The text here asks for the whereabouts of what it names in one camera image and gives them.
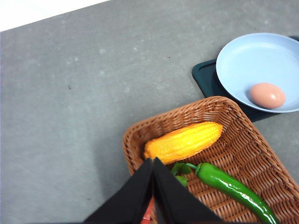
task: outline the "plastic vegetable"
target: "plastic vegetable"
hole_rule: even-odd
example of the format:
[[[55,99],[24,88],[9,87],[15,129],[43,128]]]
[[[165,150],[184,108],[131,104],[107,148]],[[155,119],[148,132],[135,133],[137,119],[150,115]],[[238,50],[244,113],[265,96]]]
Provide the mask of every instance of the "plastic vegetable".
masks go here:
[[[148,208],[146,209],[146,211],[143,215],[143,219],[140,224],[150,224],[150,215],[151,215],[153,206],[154,206],[154,198],[152,197],[152,199],[149,202]]]
[[[216,188],[249,208],[261,222],[267,224],[279,223],[271,208],[256,193],[229,174],[206,162],[200,163],[198,166],[190,163],[186,163],[186,165],[195,169],[196,176],[203,183]]]
[[[183,160],[210,147],[219,139],[221,132],[222,125],[216,122],[192,124],[148,141],[144,157],[158,157],[164,164]]]
[[[176,163],[174,167],[171,169],[171,173],[176,177],[176,179],[184,186],[187,186],[188,178],[184,176],[184,174],[191,173],[191,169],[188,167],[188,165],[184,163]]]

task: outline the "green chili pepper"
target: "green chili pepper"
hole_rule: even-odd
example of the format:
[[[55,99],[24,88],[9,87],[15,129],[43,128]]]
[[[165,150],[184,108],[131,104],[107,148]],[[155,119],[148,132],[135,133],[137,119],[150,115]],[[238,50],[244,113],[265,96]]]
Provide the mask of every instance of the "green chili pepper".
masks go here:
[[[187,165],[195,169],[195,174],[203,183],[216,188],[249,208],[261,222],[279,223],[271,208],[256,193],[229,174],[210,163],[201,163],[197,167],[190,163]]]

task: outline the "yellow corn cob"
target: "yellow corn cob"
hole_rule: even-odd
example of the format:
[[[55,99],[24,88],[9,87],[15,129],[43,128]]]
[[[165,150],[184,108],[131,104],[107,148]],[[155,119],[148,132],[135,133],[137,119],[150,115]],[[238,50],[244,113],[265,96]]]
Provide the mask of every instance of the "yellow corn cob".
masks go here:
[[[216,122],[192,124],[148,141],[144,157],[158,157],[164,164],[183,160],[210,147],[219,139],[221,132],[222,125]]]

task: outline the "white wall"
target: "white wall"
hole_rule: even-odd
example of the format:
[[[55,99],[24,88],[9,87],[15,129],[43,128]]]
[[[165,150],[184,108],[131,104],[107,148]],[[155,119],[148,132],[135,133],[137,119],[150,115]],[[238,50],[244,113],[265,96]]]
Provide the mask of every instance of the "white wall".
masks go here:
[[[0,31],[107,0],[0,0]]]

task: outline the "pepper stem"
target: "pepper stem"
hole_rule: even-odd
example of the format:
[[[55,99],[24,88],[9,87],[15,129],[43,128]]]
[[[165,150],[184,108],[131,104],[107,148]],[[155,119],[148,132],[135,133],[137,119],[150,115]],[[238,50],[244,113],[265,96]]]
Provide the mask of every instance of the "pepper stem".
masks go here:
[[[196,168],[197,168],[197,166],[194,166],[194,165],[191,164],[191,163],[186,163],[186,165],[189,166],[189,167],[191,167],[191,168],[193,168],[193,169],[196,169]]]

